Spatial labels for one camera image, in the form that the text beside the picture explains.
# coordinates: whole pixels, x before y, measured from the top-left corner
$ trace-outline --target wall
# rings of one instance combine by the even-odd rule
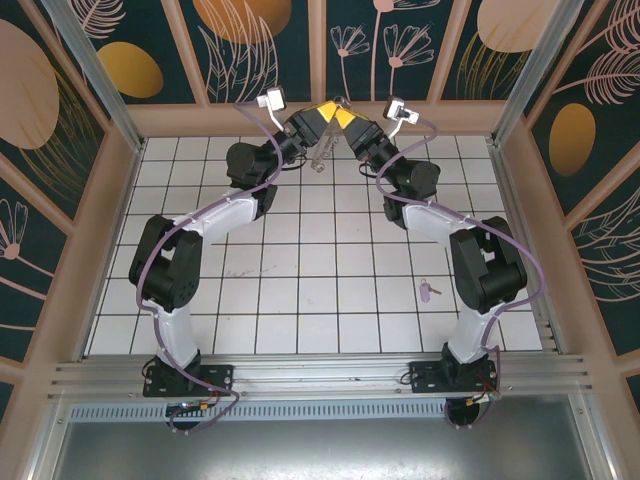
[[[289,111],[340,95],[382,121],[393,93],[445,133],[486,134],[556,4],[247,0],[245,10],[244,0],[117,0],[97,9],[70,2],[146,136],[257,133],[224,104],[278,84]]]
[[[0,465],[29,452],[72,360],[132,151],[28,1],[0,4]]]
[[[640,4],[580,16],[505,151],[568,350],[638,478]]]

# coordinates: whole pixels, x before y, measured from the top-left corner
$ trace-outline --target yellow circle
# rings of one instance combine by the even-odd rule
[[[18,148],[39,148],[58,123],[56,72],[29,35],[0,20],[0,138]]]
[[[245,3],[256,24],[258,18],[262,18],[273,37],[284,30],[291,19],[291,0],[193,0],[202,21],[220,38],[233,43],[259,43],[262,40],[259,33],[250,35],[255,26],[251,26]]]
[[[160,67],[151,55],[127,42],[108,43],[98,57],[118,91],[136,98],[156,95],[164,84]]]
[[[589,158],[595,139],[596,121],[591,111],[579,103],[565,105],[551,126],[551,166],[560,175],[573,175]]]
[[[478,35],[491,50],[532,50],[547,26],[557,0],[483,0],[478,10]]]

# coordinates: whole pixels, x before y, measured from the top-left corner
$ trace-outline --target floor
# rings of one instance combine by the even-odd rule
[[[224,158],[238,140],[148,141],[86,354],[155,352],[152,320],[139,314],[127,280],[136,244],[152,214],[190,212],[227,190]],[[410,158],[441,167],[438,202],[480,219],[505,215],[484,138],[438,137],[427,147]],[[461,305],[450,258],[429,238],[389,223],[373,183],[341,142],[322,173],[309,165],[283,172],[268,215],[206,246],[191,303],[202,353],[440,351]],[[442,294],[424,303],[423,281]],[[542,349],[530,306],[504,313],[490,340],[503,350]]]

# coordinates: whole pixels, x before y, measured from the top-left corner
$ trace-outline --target flower illustration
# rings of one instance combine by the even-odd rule
[[[366,36],[362,31],[362,26],[346,27],[344,32],[342,31],[342,27],[333,27],[331,29],[331,40],[333,40],[333,45],[336,47],[338,55],[340,56],[345,96],[347,100],[351,101],[349,97],[349,87],[347,86],[347,76],[344,69],[344,59],[345,57],[366,53],[371,49],[371,46],[369,42],[365,42]]]
[[[20,244],[27,229],[28,216],[29,209],[22,203],[16,202],[12,211],[9,202],[5,198],[0,200],[0,259],[18,260],[40,273],[53,277],[53,273],[34,265],[20,256]],[[47,298],[42,293],[3,277],[0,277],[0,283],[40,300]]]
[[[428,30],[429,27],[406,27],[398,38],[398,25],[384,29],[384,47],[391,66],[390,95],[393,94],[396,68],[420,65],[433,60],[433,49],[427,48],[431,43]]]
[[[376,14],[376,24],[373,27],[373,49],[371,52],[371,101],[375,101],[376,94],[376,52],[378,49],[378,31],[380,30],[380,19],[383,13],[394,10],[418,10],[420,8],[434,7],[440,0],[373,0],[373,6],[378,11]]]

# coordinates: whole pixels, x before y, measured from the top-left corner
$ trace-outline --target grid floor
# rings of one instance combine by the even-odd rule
[[[396,143],[403,148],[420,138],[397,137]],[[151,215],[194,211],[228,189],[224,158],[238,140],[147,142],[87,354],[155,352],[151,317],[140,315],[127,280],[136,244]],[[266,139],[242,141],[260,145]],[[441,167],[437,200],[442,204],[480,219],[504,216],[484,138],[438,137],[410,158]],[[389,223],[373,183],[359,174],[341,141],[324,172],[308,165],[283,172],[265,217],[205,246],[191,303],[202,353],[440,351],[461,304],[448,251]],[[418,293],[423,280],[442,295],[423,303]],[[503,314],[492,343],[506,350],[541,350],[529,308]]]

